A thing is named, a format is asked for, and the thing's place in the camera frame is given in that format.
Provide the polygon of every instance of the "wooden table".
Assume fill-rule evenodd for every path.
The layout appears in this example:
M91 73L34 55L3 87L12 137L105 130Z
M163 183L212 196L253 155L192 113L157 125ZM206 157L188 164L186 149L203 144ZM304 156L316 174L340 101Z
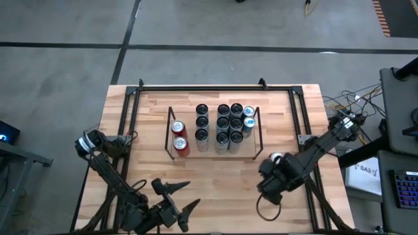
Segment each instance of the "wooden table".
M313 134L327 130L327 116L318 85L302 85ZM110 86L100 123L100 131L116 135L126 86ZM164 150L168 106L173 106L177 116L195 112L196 105L207 104L211 114L219 104L239 102L243 105L260 107L264 151L258 159L248 158L179 158L172 161ZM128 109L125 129L128 129ZM300 106L299 123L304 133ZM191 181L181 191L173 194L178 208L201 198L201 203L191 214L189 232L223 233L278 233L311 232L308 205L304 187L291 193L284 192L281 215L274 222L263 221L255 211L259 196L256 185L262 180L258 174L260 162L272 151L297 152L297 140L293 126L289 96L281 91L142 91L137 114L138 138L133 142L127 182L146 179L148 184L141 189L147 194L150 204L161 200L153 192L150 182L161 178L163 182ZM325 196L336 213L353 227L346 190L335 157L324 156L319 166ZM97 211L106 194L106 184L96 172L89 170L76 228L83 227ZM315 199L320 227L323 228L321 210ZM273 217L277 207L262 200L261 213ZM114 208L110 216L112 225ZM161 228L162 232L181 232L175 224Z

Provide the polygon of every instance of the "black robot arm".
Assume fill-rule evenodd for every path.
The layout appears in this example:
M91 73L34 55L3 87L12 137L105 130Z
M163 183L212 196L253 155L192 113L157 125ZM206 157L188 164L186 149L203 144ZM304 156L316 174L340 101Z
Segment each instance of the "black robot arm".
M122 139L118 138L109 141L103 133L91 131L76 141L76 149L79 156L89 161L91 169L96 171L107 183L109 188L112 189L111 197L105 200L87 227L82 228L81 231L95 228L102 213L109 207L114 195L117 195L123 201L125 213L121 222L121 228L125 231L134 230L137 234L145 234L160 225L170 227L176 221L182 232L189 230L187 225L189 216L195 206L200 202L200 199L190 203L183 208L182 212L179 212L170 195L188 185L190 181L163 184L159 178L154 179L152 181L152 187L157 195L163 197L163 200L149 207L148 197L139 192L141 187L139 189L130 187L110 164L107 152L118 156L123 156L127 153L127 146Z
M281 192L293 191L304 184L318 160L341 141L355 140L357 130L355 117L345 117L330 126L321 137L309 140L305 151L264 160L259 167L263 177L257 185L259 192L271 203L279 205Z

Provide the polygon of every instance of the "can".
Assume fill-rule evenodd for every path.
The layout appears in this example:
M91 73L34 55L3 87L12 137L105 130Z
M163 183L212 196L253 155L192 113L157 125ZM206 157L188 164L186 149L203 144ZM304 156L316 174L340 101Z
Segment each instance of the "can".
M231 121L229 122L229 132L233 133L235 131L241 132L242 131L242 121L241 119L235 117L232 118Z
M206 117L198 117L196 119L196 129L205 129L209 131L209 120Z
M221 104L217 107L217 118L227 118L229 119L229 114L231 113L229 106L226 104Z
M176 136L181 136L187 138L187 131L185 129L185 125L182 121L174 120L171 126L171 131Z
M208 131L205 129L199 129L195 133L197 149L199 151L206 151L209 148L209 136Z
M242 135L244 138L247 138L251 135L251 132L255 126L255 120L251 117L246 117L244 119L244 125L242 127Z
M243 111L243 108L242 108L241 104L235 103L235 104L231 105L231 119L232 118L241 118L242 111Z
M279 164L280 159L283 157L283 153L281 152L272 152L268 158L275 164Z
M179 136L174 139L173 143L174 149L176 149L177 154L181 157L187 157L190 154L189 143L186 138Z
M229 152L238 153L244 137L241 132L235 131L229 136Z
M224 154L228 151L229 137L227 133L216 135L215 150L218 154Z
M196 118L205 117L208 118L209 108L205 104L200 104L196 106Z
M216 134L228 133L229 120L225 117L220 117L216 121Z
M254 108L251 106L247 106L244 108L244 110L242 111L242 116L241 116L241 120L245 120L245 118L247 117L253 117L254 116Z

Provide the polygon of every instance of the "red soda can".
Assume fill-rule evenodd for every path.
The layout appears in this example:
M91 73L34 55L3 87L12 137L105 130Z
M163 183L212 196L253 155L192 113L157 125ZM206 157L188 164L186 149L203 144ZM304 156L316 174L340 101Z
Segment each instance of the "red soda can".
M176 149L177 154L181 157L187 157L190 154L189 143L184 137L179 136L175 138L173 146Z
M187 131L185 130L185 125L181 121L174 120L174 123L172 123L171 126L171 131L176 136L187 138Z

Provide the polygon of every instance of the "concrete floor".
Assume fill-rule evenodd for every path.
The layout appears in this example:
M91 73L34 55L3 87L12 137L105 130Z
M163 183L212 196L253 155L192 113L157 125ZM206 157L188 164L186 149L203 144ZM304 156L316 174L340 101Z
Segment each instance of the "concrete floor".
M0 0L0 41L120 44L134 0ZM143 0L131 44L192 44L318 48L417 49L418 39L387 38L371 0ZM73 143L100 122L119 50L0 48L0 119L22 130L19 146L54 158L36 166L14 229L68 232L86 163ZM128 50L119 84L320 84L338 96L379 82L379 69L413 55L172 52ZM375 100L383 107L381 97ZM364 130L379 136L380 117ZM356 227L381 223L379 204L350 198Z

